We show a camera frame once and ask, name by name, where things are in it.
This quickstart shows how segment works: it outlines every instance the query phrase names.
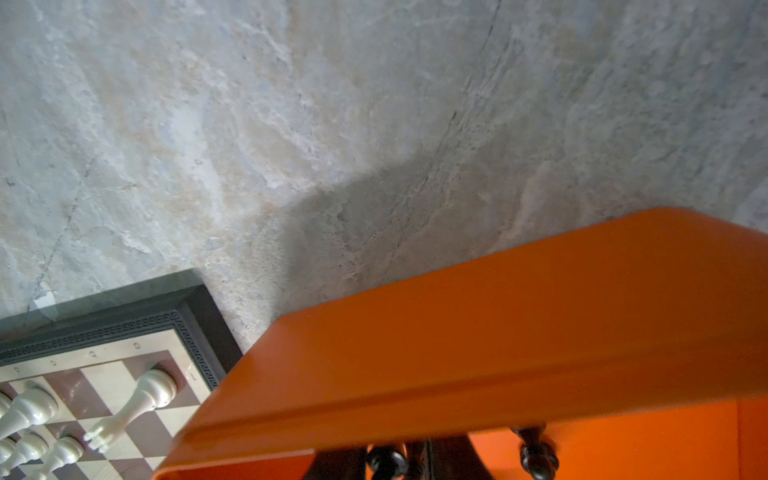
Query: orange container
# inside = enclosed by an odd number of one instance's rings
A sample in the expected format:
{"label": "orange container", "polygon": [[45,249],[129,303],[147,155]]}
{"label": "orange container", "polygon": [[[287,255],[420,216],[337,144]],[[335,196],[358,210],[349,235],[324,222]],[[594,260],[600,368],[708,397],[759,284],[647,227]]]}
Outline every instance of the orange container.
{"label": "orange container", "polygon": [[765,393],[766,298],[767,236],[665,208],[325,303],[267,330],[155,478]]}

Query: chessboard frame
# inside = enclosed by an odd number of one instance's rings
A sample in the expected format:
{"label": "chessboard frame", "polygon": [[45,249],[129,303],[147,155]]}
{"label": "chessboard frame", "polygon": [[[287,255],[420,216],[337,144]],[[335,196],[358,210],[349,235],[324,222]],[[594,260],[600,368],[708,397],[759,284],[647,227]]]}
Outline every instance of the chessboard frame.
{"label": "chessboard frame", "polygon": [[146,300],[59,320],[0,343],[0,366],[174,329],[210,390],[242,357],[213,297],[193,286]]}

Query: white chess piece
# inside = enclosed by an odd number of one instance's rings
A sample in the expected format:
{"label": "white chess piece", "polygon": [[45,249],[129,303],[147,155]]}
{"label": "white chess piece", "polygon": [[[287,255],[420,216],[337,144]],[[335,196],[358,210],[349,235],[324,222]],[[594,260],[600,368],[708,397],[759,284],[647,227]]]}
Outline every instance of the white chess piece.
{"label": "white chess piece", "polygon": [[4,393],[0,393],[0,416],[3,416],[11,408],[11,399]]}
{"label": "white chess piece", "polygon": [[85,453],[83,445],[72,437],[64,437],[53,444],[45,463],[27,477],[28,480],[48,480],[51,473],[64,465],[75,463]]}
{"label": "white chess piece", "polygon": [[125,433],[125,427],[136,417],[165,407],[175,396],[174,379],[160,370],[150,370],[138,378],[133,395],[120,412],[96,422],[83,439],[88,442],[88,447],[104,453]]}
{"label": "white chess piece", "polygon": [[29,433],[22,437],[21,440],[16,443],[11,456],[9,456],[5,462],[0,464],[0,477],[5,477],[11,474],[11,470],[18,467],[22,463],[29,462],[30,460],[37,460],[45,455],[48,450],[48,443],[42,439],[42,437]]}
{"label": "white chess piece", "polygon": [[25,390],[11,402],[0,417],[0,439],[32,425],[42,425],[56,414],[58,404],[45,390],[38,387]]}
{"label": "white chess piece", "polygon": [[16,449],[16,442],[11,439],[0,440],[0,463],[8,460],[13,451]]}

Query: marble surface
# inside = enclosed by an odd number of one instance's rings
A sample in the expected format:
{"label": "marble surface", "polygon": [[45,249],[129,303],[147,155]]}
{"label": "marble surface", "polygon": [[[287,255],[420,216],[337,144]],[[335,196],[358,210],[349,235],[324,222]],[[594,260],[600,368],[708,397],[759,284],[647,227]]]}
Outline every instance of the marble surface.
{"label": "marble surface", "polygon": [[191,269],[247,348],[648,207],[768,232],[767,38],[754,0],[0,2],[0,317],[43,309],[0,335]]}

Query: chessboard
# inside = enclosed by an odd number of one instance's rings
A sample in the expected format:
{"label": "chessboard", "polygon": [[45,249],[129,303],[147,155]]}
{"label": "chessboard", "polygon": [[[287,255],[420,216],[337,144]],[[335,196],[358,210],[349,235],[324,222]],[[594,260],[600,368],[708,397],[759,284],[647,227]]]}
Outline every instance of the chessboard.
{"label": "chessboard", "polygon": [[[68,347],[53,349],[55,352],[48,355],[33,354],[35,358],[0,366],[1,393],[13,399],[26,389],[42,388],[58,403],[53,418],[44,425],[21,430],[12,435],[13,440],[35,433],[48,443],[50,451],[57,439],[71,436],[85,448],[76,463],[54,470],[51,478],[150,480],[168,453],[171,439],[222,376],[214,375],[216,378],[212,381],[211,371],[216,369],[211,369],[211,362],[206,362],[205,355],[201,354],[205,349],[198,348],[205,343],[201,341],[202,335],[197,335],[191,349],[189,335],[183,334],[188,330],[180,332],[178,324],[165,323],[165,329],[163,324],[156,325],[152,330],[159,331],[133,336],[129,336],[132,330],[141,333],[142,328],[131,328],[130,321],[127,324],[129,327],[118,335],[123,337],[120,339],[96,345],[91,340],[85,347],[71,349],[69,347],[78,343],[73,342]],[[218,366],[222,370],[231,368]],[[126,428],[126,434],[104,454],[88,448],[84,434],[100,419],[120,410],[131,397],[137,378],[150,369],[167,373],[176,383],[177,394],[170,404],[137,417]],[[45,459],[44,455],[20,465],[6,478],[21,480]]]}

